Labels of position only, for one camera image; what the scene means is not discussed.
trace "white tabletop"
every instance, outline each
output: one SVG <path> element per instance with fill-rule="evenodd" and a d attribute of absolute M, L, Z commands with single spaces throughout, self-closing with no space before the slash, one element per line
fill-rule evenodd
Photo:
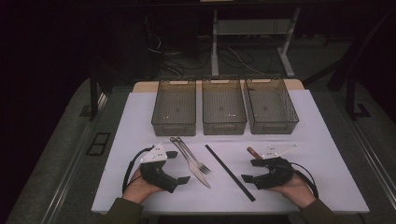
<path fill-rule="evenodd" d="M 203 134 L 202 96 L 197 92 L 197 123 L 194 137 L 182 137 L 194 155 L 212 172 L 205 175 L 211 189 L 190 172 L 181 153 L 168 160 L 163 170 L 178 178 L 190 175 L 186 185 L 174 193 L 156 193 L 145 202 L 146 215 L 186 214 L 287 214 L 298 211 L 278 193 L 258 190 L 244 183 L 241 175 L 263 175 L 265 168 L 253 167 L 247 147 L 259 153 L 269 144 L 298 144 L 299 148 L 282 156 L 308 169 L 318 186 L 319 198 L 336 213 L 364 213 L 369 209 L 348 171 L 309 91 L 289 91 L 300 122 L 292 134 L 251 134 L 247 123 L 243 135 Z M 127 100 L 106 168 L 96 193 L 92 211 L 105 213 L 121 196 L 122 180 L 130 160 L 143 148 L 163 143 L 165 150 L 177 150 L 169 137 L 157 137 L 151 126 L 155 92 L 132 92 Z M 205 148 L 209 145 L 256 198 L 251 202 L 216 159 Z"/>

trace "black stick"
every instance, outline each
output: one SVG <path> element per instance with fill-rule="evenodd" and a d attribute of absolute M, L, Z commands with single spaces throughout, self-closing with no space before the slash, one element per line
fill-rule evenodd
<path fill-rule="evenodd" d="M 216 160 L 220 163 L 220 165 L 224 168 L 224 170 L 233 178 L 233 181 L 235 181 L 235 183 L 239 186 L 239 188 L 241 188 L 241 190 L 244 191 L 247 197 L 252 202 L 256 201 L 253 195 L 247 190 L 247 188 L 245 188 L 245 186 L 241 183 L 241 181 L 239 181 L 238 178 L 236 178 L 233 172 L 231 172 L 231 170 L 228 169 L 228 167 L 224 164 L 224 162 L 222 162 L 222 160 L 218 157 L 218 155 L 216 155 L 216 153 L 212 150 L 212 148 L 210 148 L 208 145 L 205 145 L 205 147 L 207 148 L 207 150 L 209 150 L 210 153 L 212 153 L 212 155 L 216 158 Z"/>

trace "hand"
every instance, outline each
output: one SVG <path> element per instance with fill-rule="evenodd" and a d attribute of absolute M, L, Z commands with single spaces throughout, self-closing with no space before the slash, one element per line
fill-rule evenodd
<path fill-rule="evenodd" d="M 140 167 L 134 172 L 131 183 L 122 194 L 122 198 L 134 203 L 142 203 L 153 193 L 163 191 L 157 186 L 149 184 L 142 178 Z"/>
<path fill-rule="evenodd" d="M 293 177 L 288 183 L 269 190 L 281 193 L 283 197 L 289 199 L 299 209 L 306 208 L 316 200 L 311 189 L 297 174 L 293 174 Z"/>

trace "dark background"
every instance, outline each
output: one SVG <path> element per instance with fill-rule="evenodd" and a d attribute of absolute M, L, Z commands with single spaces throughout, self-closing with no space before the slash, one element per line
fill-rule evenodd
<path fill-rule="evenodd" d="M 359 29 L 366 11 L 372 10 L 367 6 L 305 7 L 295 34 L 297 37 L 317 34 L 353 37 L 355 32 L 346 28 Z M 183 38 L 179 41 L 169 38 L 169 44 L 186 40 L 194 43 L 195 35 L 208 35 L 205 32 L 211 31 L 203 25 L 211 22 L 208 14 L 185 15 L 189 21 L 186 23 L 175 19 L 177 13 L 183 15 L 182 11 L 175 9 L 173 17 L 157 12 L 156 18 L 161 19 L 163 27 L 180 28 L 178 36 Z M 111 91 L 114 85 L 155 76 L 155 62 L 159 59 L 150 57 L 145 50 L 143 44 L 147 39 L 141 16 L 125 11 L 117 15 L 90 14 L 76 9 L 68 1 L 1 1 L 0 223 L 7 220 L 70 98 L 89 77 L 92 68 L 98 72 L 105 91 Z M 361 58 L 359 73 L 367 86 L 375 77 L 370 91 L 396 120 L 395 94 L 389 87 L 395 84 L 396 77 L 390 71 L 396 50 L 393 21 L 394 13 Z M 126 32 L 123 25 L 134 28 Z M 184 50 L 194 53 L 191 45 L 184 46 Z"/>

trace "fork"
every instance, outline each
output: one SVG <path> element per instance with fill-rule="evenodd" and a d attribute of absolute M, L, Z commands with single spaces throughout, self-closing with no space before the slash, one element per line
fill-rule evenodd
<path fill-rule="evenodd" d="M 197 163 L 198 169 L 199 169 L 202 173 L 204 173 L 204 174 L 206 174 L 206 175 L 209 174 L 209 173 L 210 173 L 209 168 L 207 168 L 207 166 L 205 166 L 203 163 L 201 163 L 200 161 L 198 161 L 198 160 L 195 158 L 194 154 L 192 154 L 192 152 L 190 151 L 190 149 L 186 146 L 186 144 L 184 144 L 183 140 L 181 140 L 180 137 L 177 137 L 176 140 L 178 141 L 178 143 L 179 143 L 187 152 L 189 152 L 189 154 L 192 156 L 192 158 L 193 158 L 193 159 L 195 160 L 195 162 Z"/>

